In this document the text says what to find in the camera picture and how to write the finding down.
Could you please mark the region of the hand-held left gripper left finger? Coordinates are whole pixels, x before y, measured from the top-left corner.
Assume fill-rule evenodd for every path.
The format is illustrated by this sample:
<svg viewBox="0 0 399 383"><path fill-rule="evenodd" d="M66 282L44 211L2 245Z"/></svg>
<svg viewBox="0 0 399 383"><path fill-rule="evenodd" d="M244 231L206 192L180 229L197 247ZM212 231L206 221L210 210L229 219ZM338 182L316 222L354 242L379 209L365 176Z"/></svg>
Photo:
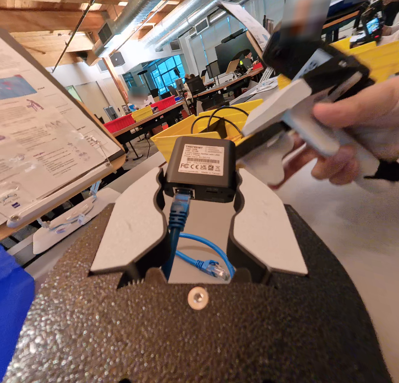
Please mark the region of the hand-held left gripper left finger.
<svg viewBox="0 0 399 383"><path fill-rule="evenodd" d="M91 281L120 274L134 283L143 278L167 284L161 266L171 255L171 245L163 213L163 182L163 169L151 169L118 197L102 235L91 233Z"/></svg>

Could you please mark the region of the black device with screen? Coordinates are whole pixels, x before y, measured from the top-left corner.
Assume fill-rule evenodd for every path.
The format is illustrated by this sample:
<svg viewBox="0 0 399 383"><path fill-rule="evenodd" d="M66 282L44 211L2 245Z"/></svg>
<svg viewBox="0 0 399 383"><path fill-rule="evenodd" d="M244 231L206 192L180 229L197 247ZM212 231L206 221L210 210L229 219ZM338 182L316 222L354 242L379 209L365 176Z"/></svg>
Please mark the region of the black device with screen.
<svg viewBox="0 0 399 383"><path fill-rule="evenodd" d="M350 37L350 49L375 42L378 44L382 39L383 24L385 16L383 13L382 0L375 1L362 6L362 11L355 19L355 24Z"/></svg>

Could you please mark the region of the white board stand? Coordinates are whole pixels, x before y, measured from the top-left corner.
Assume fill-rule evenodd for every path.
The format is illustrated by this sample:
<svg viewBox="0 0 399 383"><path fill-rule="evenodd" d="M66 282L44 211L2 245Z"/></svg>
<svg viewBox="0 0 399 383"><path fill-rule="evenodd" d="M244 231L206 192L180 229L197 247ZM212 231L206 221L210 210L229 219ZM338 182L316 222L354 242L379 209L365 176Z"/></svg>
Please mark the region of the white board stand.
<svg viewBox="0 0 399 383"><path fill-rule="evenodd" d="M33 234L33 254L39 255L58 244L100 214L106 206L114 204L119 196L120 193L111 188L99 192L91 190L87 199L52 221L43 222Z"/></svg>
<svg viewBox="0 0 399 383"><path fill-rule="evenodd" d="M276 71L272 67L267 67L257 86L250 91L250 95L256 95L275 88L278 86L277 79Z"/></svg>

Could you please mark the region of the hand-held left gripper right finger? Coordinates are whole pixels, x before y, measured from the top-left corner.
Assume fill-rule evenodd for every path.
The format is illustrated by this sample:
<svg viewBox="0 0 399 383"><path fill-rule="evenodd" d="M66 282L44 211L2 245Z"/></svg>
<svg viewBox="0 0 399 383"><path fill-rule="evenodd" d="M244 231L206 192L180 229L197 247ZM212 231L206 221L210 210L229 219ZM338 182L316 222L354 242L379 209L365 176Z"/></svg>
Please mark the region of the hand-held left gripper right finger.
<svg viewBox="0 0 399 383"><path fill-rule="evenodd" d="M246 170L238 170L227 257L249 281L267 284L273 273L307 276L302 251L281 199Z"/></svg>

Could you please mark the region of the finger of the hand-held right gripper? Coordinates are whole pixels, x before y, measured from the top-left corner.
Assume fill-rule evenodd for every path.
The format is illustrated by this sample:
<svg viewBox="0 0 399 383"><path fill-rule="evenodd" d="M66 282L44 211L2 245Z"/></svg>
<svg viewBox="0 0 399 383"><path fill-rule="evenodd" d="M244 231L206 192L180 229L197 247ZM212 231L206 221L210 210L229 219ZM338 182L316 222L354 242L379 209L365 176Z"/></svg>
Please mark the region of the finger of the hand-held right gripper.
<svg viewBox="0 0 399 383"><path fill-rule="evenodd" d="M298 79L253 109L243 126L243 137L258 133L280 121L281 115L312 94L304 79Z"/></svg>
<svg viewBox="0 0 399 383"><path fill-rule="evenodd" d="M286 124L273 124L236 143L236 165L268 186L284 180L283 159L293 150L292 129Z"/></svg>

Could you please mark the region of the long yellow storage bin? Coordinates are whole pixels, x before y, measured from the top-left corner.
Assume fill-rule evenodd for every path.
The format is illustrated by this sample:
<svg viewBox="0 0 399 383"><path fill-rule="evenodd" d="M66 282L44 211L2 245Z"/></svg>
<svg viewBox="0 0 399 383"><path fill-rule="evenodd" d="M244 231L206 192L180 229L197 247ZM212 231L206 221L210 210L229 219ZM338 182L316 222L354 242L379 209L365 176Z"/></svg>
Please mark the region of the long yellow storage bin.
<svg viewBox="0 0 399 383"><path fill-rule="evenodd" d="M398 41L352 50L336 48L322 40L278 43L268 53L267 63L291 81L304 79L313 94L336 88L355 73L360 73L355 88L362 89L398 72Z"/></svg>

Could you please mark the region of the yellow storage bin with divider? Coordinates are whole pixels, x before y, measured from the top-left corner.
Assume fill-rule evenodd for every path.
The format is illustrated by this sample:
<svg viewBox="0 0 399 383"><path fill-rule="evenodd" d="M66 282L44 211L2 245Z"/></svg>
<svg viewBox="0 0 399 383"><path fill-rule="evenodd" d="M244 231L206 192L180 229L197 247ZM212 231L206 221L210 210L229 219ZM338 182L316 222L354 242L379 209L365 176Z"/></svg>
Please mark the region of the yellow storage bin with divider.
<svg viewBox="0 0 399 383"><path fill-rule="evenodd" d="M206 132L209 118L222 117L226 122L227 138L235 144L244 138L242 128L249 113L263 102L262 99L240 103L233 106L223 106L219 109L204 111L199 116L191 115L166 130L153 136L151 140L168 162L176 140L181 136L221 139L217 132Z"/></svg>

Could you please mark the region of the large window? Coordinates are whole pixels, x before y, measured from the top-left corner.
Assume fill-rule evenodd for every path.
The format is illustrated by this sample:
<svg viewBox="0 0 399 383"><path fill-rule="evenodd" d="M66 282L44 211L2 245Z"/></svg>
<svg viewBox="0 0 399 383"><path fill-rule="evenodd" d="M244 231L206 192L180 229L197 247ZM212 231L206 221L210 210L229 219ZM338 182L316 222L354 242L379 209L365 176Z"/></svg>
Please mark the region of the large window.
<svg viewBox="0 0 399 383"><path fill-rule="evenodd" d="M169 91L169 86L176 89L176 80L186 81L181 55L154 60L147 65L147 69L160 95Z"/></svg>

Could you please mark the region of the large black screen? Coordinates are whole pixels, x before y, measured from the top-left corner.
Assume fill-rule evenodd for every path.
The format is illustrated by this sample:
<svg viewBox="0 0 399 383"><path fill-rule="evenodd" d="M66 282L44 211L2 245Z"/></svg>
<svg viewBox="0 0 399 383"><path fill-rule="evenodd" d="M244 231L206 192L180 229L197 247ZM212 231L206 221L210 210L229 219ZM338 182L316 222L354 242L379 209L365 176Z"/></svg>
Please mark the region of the large black screen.
<svg viewBox="0 0 399 383"><path fill-rule="evenodd" d="M225 42L221 42L215 47L220 73L225 73L227 71L231 61L236 59L240 60L250 52L254 52L246 32L236 35L235 37L229 36L225 39Z"/></svg>

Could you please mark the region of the small yellow storage bin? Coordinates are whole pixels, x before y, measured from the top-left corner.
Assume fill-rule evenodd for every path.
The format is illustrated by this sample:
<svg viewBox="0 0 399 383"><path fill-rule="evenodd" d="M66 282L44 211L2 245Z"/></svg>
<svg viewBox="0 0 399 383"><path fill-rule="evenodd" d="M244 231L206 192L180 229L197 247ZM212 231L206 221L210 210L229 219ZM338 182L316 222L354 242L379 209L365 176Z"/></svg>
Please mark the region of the small yellow storage bin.
<svg viewBox="0 0 399 383"><path fill-rule="evenodd" d="M140 122L153 115L152 107L146 106L131 113L134 123Z"/></svg>

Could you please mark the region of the black office chair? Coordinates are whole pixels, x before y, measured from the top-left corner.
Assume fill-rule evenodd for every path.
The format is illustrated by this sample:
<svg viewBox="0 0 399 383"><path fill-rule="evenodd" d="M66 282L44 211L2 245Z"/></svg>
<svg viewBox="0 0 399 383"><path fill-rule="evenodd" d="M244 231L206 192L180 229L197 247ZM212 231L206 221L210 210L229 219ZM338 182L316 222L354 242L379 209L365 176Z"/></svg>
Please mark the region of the black office chair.
<svg viewBox="0 0 399 383"><path fill-rule="evenodd" d="M194 98L195 95L202 93L206 90L202 78L200 76L195 76L191 74L189 78L186 80L189 92L191 93L192 103L194 107L194 111L197 111L197 98Z"/></svg>

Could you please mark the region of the red storage bin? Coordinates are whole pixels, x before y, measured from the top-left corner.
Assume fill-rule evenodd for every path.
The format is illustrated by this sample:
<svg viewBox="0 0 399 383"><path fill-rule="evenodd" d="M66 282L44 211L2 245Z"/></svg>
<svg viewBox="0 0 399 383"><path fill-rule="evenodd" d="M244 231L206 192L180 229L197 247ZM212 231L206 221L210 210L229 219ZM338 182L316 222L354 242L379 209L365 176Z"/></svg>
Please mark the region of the red storage bin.
<svg viewBox="0 0 399 383"><path fill-rule="evenodd" d="M156 113L159 111L163 111L175 104L176 104L175 96L169 96L151 104L150 106L153 112Z"/></svg>
<svg viewBox="0 0 399 383"><path fill-rule="evenodd" d="M103 126L110 132L110 133L116 133L118 131L121 131L125 128L127 128L128 126L131 126L135 124L135 120L132 116L132 113L129 113L125 116L116 118L112 121L109 121L105 124L103 124Z"/></svg>

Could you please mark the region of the instruction sheet on stand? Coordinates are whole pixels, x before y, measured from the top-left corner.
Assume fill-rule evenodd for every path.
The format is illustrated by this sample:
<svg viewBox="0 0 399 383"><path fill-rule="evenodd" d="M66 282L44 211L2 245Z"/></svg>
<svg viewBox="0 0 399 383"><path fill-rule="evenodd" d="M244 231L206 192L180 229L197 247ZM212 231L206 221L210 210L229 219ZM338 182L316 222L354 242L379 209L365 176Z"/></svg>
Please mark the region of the instruction sheet on stand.
<svg viewBox="0 0 399 383"><path fill-rule="evenodd" d="M117 171L125 152L14 37L0 36L3 239Z"/></svg>

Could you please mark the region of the black network splitter box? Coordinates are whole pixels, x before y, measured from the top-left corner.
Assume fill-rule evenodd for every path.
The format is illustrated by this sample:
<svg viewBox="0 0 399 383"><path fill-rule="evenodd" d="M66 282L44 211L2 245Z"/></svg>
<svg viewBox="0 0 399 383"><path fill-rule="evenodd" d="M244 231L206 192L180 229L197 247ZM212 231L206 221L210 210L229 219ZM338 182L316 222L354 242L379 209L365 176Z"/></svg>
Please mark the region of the black network splitter box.
<svg viewBox="0 0 399 383"><path fill-rule="evenodd" d="M236 188L236 151L232 141L178 137L164 177L167 196L183 191L193 200L230 203Z"/></svg>

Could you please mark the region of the wooden instruction board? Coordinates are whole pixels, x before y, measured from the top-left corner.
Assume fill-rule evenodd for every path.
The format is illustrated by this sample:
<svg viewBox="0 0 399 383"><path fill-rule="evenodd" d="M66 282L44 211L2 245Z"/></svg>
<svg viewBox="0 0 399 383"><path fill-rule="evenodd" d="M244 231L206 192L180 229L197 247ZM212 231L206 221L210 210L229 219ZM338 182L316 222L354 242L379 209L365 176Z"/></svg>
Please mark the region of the wooden instruction board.
<svg viewBox="0 0 399 383"><path fill-rule="evenodd" d="M249 42L256 54L261 57L271 37L267 29L238 3L221 1L217 3L217 6L245 26Z"/></svg>

